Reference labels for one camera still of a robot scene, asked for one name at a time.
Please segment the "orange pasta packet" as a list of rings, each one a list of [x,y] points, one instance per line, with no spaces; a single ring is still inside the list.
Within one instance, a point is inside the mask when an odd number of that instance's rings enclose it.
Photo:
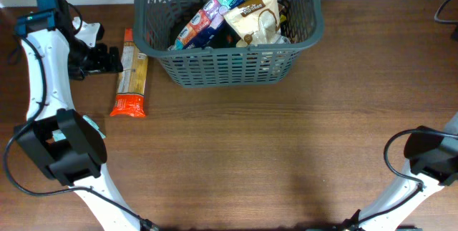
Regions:
[[[125,29],[121,63],[123,71],[118,75],[117,93],[110,116],[146,117],[144,100],[148,56],[134,43],[133,29]]]

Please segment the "small mint green packet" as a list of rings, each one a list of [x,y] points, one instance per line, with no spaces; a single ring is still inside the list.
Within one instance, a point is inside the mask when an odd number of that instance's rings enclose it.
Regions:
[[[87,123],[89,123],[96,131],[98,131],[98,133],[99,133],[99,135],[100,135],[100,137],[101,137],[102,139],[105,139],[105,138],[106,138],[106,136],[100,131],[100,128],[99,128],[99,126],[97,125],[97,123],[96,123],[95,121],[93,121],[93,120],[92,120],[91,118],[89,118],[87,115],[84,115],[84,116],[83,116],[83,119],[84,119]],[[58,141],[61,141],[61,140],[66,139],[65,135],[63,134],[63,132],[62,132],[60,129],[54,130],[54,131],[52,132],[52,137],[53,137],[53,139],[54,139],[55,142],[58,142]]]

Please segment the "Kleenex tissue box pack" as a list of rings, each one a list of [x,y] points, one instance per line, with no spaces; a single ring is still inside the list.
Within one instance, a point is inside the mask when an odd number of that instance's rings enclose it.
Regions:
[[[167,49],[203,48],[224,27],[224,16],[245,0],[208,0],[177,35],[174,43]]]

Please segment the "green Nescafe bag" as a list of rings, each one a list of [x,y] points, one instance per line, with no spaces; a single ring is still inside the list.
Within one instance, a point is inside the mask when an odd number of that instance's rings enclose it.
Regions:
[[[273,11],[264,10],[247,15],[232,11],[224,18],[224,27],[210,43],[213,47],[231,48],[289,43],[289,39],[281,35],[280,14]]]

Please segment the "beige Pantree snack bag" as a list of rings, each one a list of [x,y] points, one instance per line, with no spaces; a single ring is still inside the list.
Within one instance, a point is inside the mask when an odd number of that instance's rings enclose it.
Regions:
[[[264,44],[290,44],[281,34],[281,15],[277,0],[247,0],[224,15],[240,37],[236,47]]]

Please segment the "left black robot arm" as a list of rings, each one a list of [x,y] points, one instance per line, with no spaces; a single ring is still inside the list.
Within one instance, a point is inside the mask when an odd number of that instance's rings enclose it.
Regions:
[[[104,28],[73,17],[66,0],[36,0],[38,10],[20,16],[14,28],[26,54],[30,99],[26,121],[14,129],[32,162],[63,188],[43,196],[76,193],[104,230],[158,230],[122,198],[107,169],[98,128],[77,113],[71,80],[123,70],[117,47],[101,42]]]

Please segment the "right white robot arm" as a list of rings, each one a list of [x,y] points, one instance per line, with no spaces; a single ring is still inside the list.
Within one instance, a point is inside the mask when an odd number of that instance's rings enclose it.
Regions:
[[[389,161],[389,149],[396,139],[408,137],[405,163],[400,171]],[[337,230],[392,231],[423,201],[457,181],[457,116],[438,131],[419,126],[400,131],[384,145],[384,163],[395,175],[393,182],[362,210],[344,220]]]

